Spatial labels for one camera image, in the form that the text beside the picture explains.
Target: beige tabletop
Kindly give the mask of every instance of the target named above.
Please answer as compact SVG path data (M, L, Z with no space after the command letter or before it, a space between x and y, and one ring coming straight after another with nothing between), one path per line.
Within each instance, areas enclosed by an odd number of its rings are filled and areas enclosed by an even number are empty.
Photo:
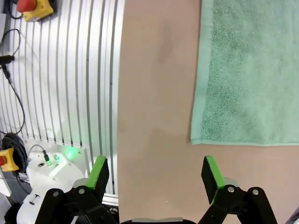
M183 217L209 204L205 155L243 190L265 190L279 224L299 206L299 147L190 144L200 24L199 0L127 0L118 112L121 221ZM239 223L227 217L224 223Z

